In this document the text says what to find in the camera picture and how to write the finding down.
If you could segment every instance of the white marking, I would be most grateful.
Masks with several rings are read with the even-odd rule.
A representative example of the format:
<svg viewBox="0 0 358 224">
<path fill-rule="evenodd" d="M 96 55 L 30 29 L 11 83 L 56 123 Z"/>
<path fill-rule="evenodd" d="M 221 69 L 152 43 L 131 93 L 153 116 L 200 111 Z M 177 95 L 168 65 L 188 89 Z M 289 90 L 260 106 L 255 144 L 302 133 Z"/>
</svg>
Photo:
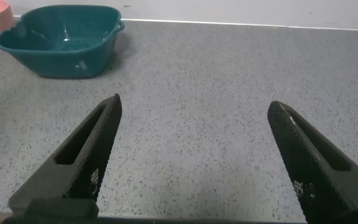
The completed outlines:
<svg viewBox="0 0 358 224">
<path fill-rule="evenodd" d="M 122 21 L 139 21 L 139 22 L 175 22 L 175 23 L 191 23 L 191 24 L 216 24 L 216 25 L 233 25 L 233 26 L 264 26 L 264 27 L 288 27 L 288 28 L 299 28 L 299 29 L 332 29 L 332 30 L 358 30 L 358 29 L 345 29 L 345 28 L 332 28 L 332 27 L 302 27 L 302 26 L 283 26 L 283 25 L 271 25 L 271 24 L 244 24 L 235 22 L 201 22 L 201 21 L 171 21 L 163 19 L 121 19 Z"/>
<path fill-rule="evenodd" d="M 84 61 L 80 61 L 80 67 L 83 69 L 83 70 L 86 70 L 88 67 L 86 66 L 85 62 Z"/>
</svg>

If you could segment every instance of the teal bowl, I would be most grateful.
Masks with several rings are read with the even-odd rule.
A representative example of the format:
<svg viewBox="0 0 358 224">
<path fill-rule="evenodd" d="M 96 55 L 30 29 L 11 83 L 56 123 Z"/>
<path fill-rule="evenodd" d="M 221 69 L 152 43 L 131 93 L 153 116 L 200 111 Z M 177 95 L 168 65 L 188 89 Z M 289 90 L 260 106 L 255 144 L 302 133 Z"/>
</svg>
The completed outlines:
<svg viewBox="0 0 358 224">
<path fill-rule="evenodd" d="M 92 78 L 110 65 L 123 28 L 112 7 L 41 7 L 0 33 L 0 49 L 41 77 Z"/>
</svg>

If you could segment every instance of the speckled countertop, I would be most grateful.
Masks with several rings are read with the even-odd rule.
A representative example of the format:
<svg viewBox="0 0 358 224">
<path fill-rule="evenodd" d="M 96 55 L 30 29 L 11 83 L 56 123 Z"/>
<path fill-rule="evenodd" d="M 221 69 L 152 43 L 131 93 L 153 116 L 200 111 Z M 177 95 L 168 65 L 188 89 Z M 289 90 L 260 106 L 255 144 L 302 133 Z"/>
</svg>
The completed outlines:
<svg viewBox="0 0 358 224">
<path fill-rule="evenodd" d="M 103 99 L 123 116 L 102 215 L 304 222 L 267 121 L 298 110 L 358 164 L 358 31 L 126 22 L 117 63 L 49 80 L 0 51 L 0 212 Z"/>
</svg>

